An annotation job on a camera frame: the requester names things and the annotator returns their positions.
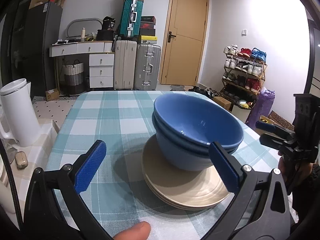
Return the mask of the right hand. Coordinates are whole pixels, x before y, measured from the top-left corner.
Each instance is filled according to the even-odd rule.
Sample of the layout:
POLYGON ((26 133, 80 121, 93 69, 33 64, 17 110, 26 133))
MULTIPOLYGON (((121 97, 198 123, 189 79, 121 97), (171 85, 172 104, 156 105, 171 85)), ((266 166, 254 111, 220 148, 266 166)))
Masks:
POLYGON ((296 176, 296 164, 283 152, 279 151, 278 155, 280 156, 278 168, 283 176, 287 195, 289 196, 292 193, 293 182, 296 176))

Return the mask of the left hand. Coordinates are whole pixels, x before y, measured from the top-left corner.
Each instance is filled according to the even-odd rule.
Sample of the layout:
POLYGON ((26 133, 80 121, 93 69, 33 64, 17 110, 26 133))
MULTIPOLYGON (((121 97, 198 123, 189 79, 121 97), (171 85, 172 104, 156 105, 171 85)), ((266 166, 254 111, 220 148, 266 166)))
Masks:
POLYGON ((140 222, 129 229, 116 234, 115 240, 147 240, 151 232, 148 222, 140 222))

